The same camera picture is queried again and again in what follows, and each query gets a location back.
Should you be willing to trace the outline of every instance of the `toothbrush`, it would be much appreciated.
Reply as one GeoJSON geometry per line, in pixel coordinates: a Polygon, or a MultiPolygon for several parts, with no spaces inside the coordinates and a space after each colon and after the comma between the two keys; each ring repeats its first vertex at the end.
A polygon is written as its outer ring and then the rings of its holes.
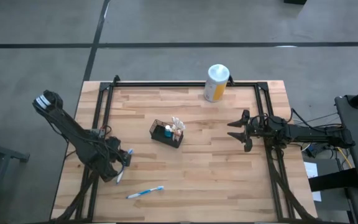
{"type": "MultiPolygon", "coordinates": [[[[134,153],[133,149],[128,150],[128,154],[131,155],[133,153],[134,153]]],[[[122,172],[118,175],[116,184],[118,184],[120,182],[122,175],[124,175],[124,168],[122,168],[122,172]]]]}
{"type": "Polygon", "coordinates": [[[143,192],[139,192],[139,193],[136,193],[136,194],[133,194],[133,195],[130,195],[130,196],[127,196],[127,199],[129,198],[134,198],[134,197],[138,197],[138,196],[141,196],[143,194],[147,194],[147,193],[150,193],[152,192],[153,190],[163,190],[164,189],[164,186],[158,186],[154,189],[148,189],[148,190],[145,190],[143,192]]]}

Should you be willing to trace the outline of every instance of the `gray floor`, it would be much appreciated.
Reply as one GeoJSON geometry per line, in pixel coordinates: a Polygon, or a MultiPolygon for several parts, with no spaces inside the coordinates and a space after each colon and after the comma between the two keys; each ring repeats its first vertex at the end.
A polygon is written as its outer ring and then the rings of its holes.
{"type": "MultiPolygon", "coordinates": [[[[0,0],[0,44],[91,43],[102,3],[0,0]]],[[[308,0],[305,6],[282,0],[112,0],[100,40],[237,41],[358,41],[358,0],[308,0]]],[[[53,90],[74,115],[89,54],[0,49],[0,145],[31,153],[28,164],[11,164],[0,194],[0,223],[48,219],[66,144],[31,102],[53,90]]],[[[358,92],[358,47],[99,49],[90,79],[204,80],[215,63],[227,65],[236,80],[284,80],[291,106],[305,119],[334,112],[335,96],[358,92]]]]}

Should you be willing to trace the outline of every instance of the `wooden tabletop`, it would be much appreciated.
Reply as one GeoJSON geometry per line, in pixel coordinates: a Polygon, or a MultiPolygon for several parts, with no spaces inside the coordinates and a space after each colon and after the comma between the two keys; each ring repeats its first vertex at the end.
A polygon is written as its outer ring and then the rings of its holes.
{"type": "MultiPolygon", "coordinates": [[[[275,115],[288,119],[290,105],[284,82],[268,81],[268,85],[275,115]]],[[[98,89],[99,82],[84,82],[75,119],[85,129],[92,125],[98,89]]],[[[263,140],[253,139],[254,147],[245,153],[243,145],[226,134],[241,131],[226,124],[238,120],[244,109],[251,116],[257,115],[253,88],[227,87],[223,99],[216,103],[206,101],[199,87],[114,88],[111,134],[122,141],[124,150],[133,148],[134,155],[120,184],[116,185],[115,179],[99,181],[94,222],[275,221],[263,140]],[[186,125],[178,149],[152,140],[149,133],[155,119],[172,123],[172,116],[186,125]],[[159,185],[165,190],[125,199],[159,185]]],[[[316,217],[299,147],[288,146],[284,152],[290,188],[316,217]]],[[[121,169],[120,163],[113,166],[121,169]]],[[[82,163],[76,154],[71,155],[63,166],[52,218],[58,217],[78,193],[82,173],[82,163]]],[[[283,194],[280,197],[287,214],[283,194]]]]}

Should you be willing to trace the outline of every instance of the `black mesh basket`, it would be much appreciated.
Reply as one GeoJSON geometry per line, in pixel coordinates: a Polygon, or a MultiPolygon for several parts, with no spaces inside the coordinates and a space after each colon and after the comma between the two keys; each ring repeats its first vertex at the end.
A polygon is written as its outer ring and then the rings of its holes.
{"type": "Polygon", "coordinates": [[[160,141],[165,144],[168,144],[172,147],[178,148],[181,143],[181,140],[183,139],[183,132],[181,132],[179,141],[174,141],[174,140],[172,140],[172,137],[169,137],[169,138],[165,137],[166,125],[169,125],[169,124],[164,123],[159,120],[155,120],[153,122],[152,127],[150,128],[150,134],[152,135],[152,139],[160,141]]]}

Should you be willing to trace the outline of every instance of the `white container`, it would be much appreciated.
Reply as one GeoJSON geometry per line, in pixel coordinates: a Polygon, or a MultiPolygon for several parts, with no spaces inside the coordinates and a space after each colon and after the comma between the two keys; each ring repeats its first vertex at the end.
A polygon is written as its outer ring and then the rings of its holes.
{"type": "Polygon", "coordinates": [[[230,71],[226,66],[220,64],[212,65],[208,69],[208,79],[205,83],[205,99],[210,102],[219,101],[223,96],[229,76],[230,71]]]}

